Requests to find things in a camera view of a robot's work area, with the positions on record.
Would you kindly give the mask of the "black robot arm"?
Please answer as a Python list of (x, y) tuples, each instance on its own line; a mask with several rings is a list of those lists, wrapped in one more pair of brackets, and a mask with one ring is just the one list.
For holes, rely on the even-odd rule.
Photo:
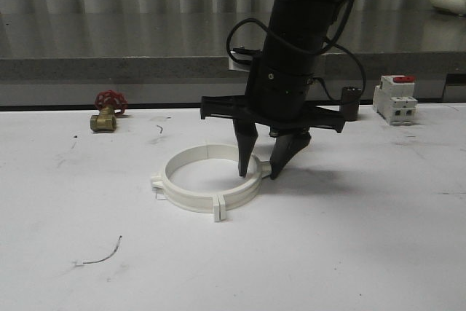
[(276, 178), (286, 164), (309, 145), (312, 127), (341, 132), (344, 118), (338, 111), (307, 101), (314, 81), (315, 59), (330, 48), (342, 33), (327, 32), (341, 7), (349, 14), (354, 0), (275, 0), (262, 50), (248, 51), (250, 60), (244, 95), (203, 97), (201, 117), (230, 118), (239, 149), (239, 174), (247, 173), (258, 133), (257, 124), (270, 128), (275, 138), (270, 164)]

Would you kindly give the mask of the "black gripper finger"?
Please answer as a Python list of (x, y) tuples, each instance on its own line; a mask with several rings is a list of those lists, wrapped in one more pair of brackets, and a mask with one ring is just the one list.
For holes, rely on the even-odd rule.
[(288, 162), (306, 148), (310, 141), (311, 135), (308, 131), (278, 136), (269, 160), (270, 178), (276, 179)]
[(250, 156), (258, 138), (258, 132), (253, 122), (234, 119), (233, 125), (238, 146), (239, 175), (246, 176)]

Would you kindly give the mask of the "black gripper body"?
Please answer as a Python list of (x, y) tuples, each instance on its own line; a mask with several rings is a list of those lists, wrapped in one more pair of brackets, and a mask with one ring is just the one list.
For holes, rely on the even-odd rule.
[(204, 96), (200, 116), (254, 122), (279, 132), (311, 127), (340, 133), (345, 120), (339, 111), (320, 108), (306, 100), (311, 75), (290, 75), (254, 58), (244, 95)]

